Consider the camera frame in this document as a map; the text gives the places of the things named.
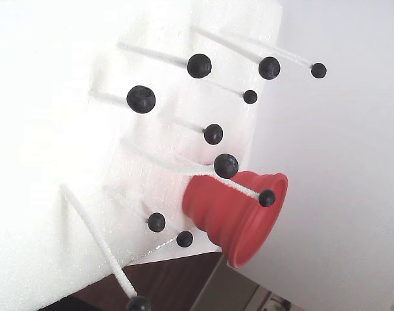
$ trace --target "white wall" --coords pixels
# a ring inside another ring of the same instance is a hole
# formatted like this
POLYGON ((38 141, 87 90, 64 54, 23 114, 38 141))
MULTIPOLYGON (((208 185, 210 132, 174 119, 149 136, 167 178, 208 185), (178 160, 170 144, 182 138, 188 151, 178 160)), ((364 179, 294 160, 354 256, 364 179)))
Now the white wall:
POLYGON ((279 45, 328 73, 266 82, 249 168, 289 189, 239 271, 309 311, 394 310, 394 1, 281 3, 279 45))

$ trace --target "black sphere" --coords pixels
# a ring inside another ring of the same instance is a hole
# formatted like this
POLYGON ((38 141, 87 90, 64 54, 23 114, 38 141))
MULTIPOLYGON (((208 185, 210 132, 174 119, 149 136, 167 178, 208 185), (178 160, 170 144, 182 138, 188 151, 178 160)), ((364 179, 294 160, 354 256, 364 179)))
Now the black sphere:
POLYGON ((148 113, 156 105, 154 92, 146 86, 134 86, 126 96, 129 107, 137 113, 148 113))
POLYGON ((177 244, 182 248, 187 248, 192 244, 192 233, 190 231, 183 231, 177 236, 177 244))
POLYGON ((254 104, 257 101, 257 94, 255 91, 249 89, 243 94, 243 100, 246 104, 254 104))
POLYGON ((263 79, 272 80, 281 72, 281 65, 276 58, 265 57, 259 64, 259 74, 263 79))
POLYGON ((259 204, 261 204, 263 207, 271 206, 273 203, 275 203, 275 200, 275 193, 270 189, 263 190, 259 194, 259 204))
POLYGON ((210 124, 204 130, 204 139, 209 144, 218 144, 223 139, 223 129, 218 124, 210 124))
POLYGON ((195 54, 190 57, 187 64, 187 71, 196 79, 201 79, 211 72, 211 61, 204 54, 195 54))
POLYGON ((315 63, 311 67, 312 75, 317 79, 322 79, 327 74, 327 68, 322 63, 315 63))
POLYGON ((131 298, 130 302, 126 305, 127 311, 151 311, 150 301, 143 296, 135 296, 131 298))
POLYGON ((237 174, 238 162, 230 154, 220 154, 214 161, 214 170, 221 178, 232 178, 237 174))
POLYGON ((160 213, 151 214, 148 218, 148 228, 153 232, 161 232, 165 228, 165 218, 160 213))

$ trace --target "dark wooden surface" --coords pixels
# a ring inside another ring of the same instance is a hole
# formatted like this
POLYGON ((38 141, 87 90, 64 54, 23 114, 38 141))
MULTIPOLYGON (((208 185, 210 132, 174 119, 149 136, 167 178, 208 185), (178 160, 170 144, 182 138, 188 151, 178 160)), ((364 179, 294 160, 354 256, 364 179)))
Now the dark wooden surface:
MULTIPOLYGON (((220 260, 221 253, 127 266, 123 270, 152 311, 189 311, 220 260)), ((103 311, 124 311, 128 298, 110 275, 73 294, 103 311)))

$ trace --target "red cup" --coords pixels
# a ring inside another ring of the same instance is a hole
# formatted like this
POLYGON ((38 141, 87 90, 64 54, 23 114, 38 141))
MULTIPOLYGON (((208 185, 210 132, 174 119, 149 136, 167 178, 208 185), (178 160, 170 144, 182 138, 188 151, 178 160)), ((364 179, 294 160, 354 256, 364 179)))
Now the red cup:
POLYGON ((216 178, 194 176, 185 189, 183 212, 222 248, 230 265, 239 268, 256 254, 272 230, 282 209, 288 178, 281 173, 258 175, 245 171, 231 179, 257 192, 273 190, 275 203, 263 207, 258 200, 216 178))

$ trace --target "black foam ball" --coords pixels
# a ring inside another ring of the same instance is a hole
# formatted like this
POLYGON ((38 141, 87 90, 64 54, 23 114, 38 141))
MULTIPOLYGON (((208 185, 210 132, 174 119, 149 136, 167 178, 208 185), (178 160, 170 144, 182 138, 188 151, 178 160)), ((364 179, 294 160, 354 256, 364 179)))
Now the black foam ball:
POLYGON ((146 86, 134 86, 126 96, 129 107, 137 113, 148 113, 156 105, 154 92, 146 86))
POLYGON ((323 65, 323 63, 315 63, 311 67, 312 76, 317 79, 322 79, 327 74, 327 68, 323 65))
POLYGON ((246 104, 254 104, 257 101, 257 94, 255 91, 249 89, 243 94, 243 100, 246 104))
POLYGON ((192 244, 192 233, 190 231, 183 231, 177 236, 177 244, 182 248, 187 248, 192 244))
POLYGON ((204 130, 204 139, 209 144, 218 144, 223 139, 223 129, 218 124, 210 124, 204 130))
POLYGON ((211 61, 204 54, 195 54, 190 57, 187 64, 187 71, 196 79, 201 79, 211 72, 211 61))
POLYGON ((143 296, 135 296, 126 305, 126 311, 151 311, 151 302, 143 296))
POLYGON ((261 204, 263 207, 271 206, 273 203, 275 203, 275 200, 275 193, 270 189, 263 190, 259 194, 259 204, 261 204))
POLYGON ((272 80, 281 72, 281 65, 276 58, 265 57, 259 64, 259 74, 263 79, 272 80))
POLYGON ((221 178, 232 178, 237 174, 238 162, 231 154, 220 154, 214 161, 214 170, 221 178))
POLYGON ((148 218, 148 228, 153 232, 161 232, 165 228, 165 218, 160 213, 151 214, 148 218))

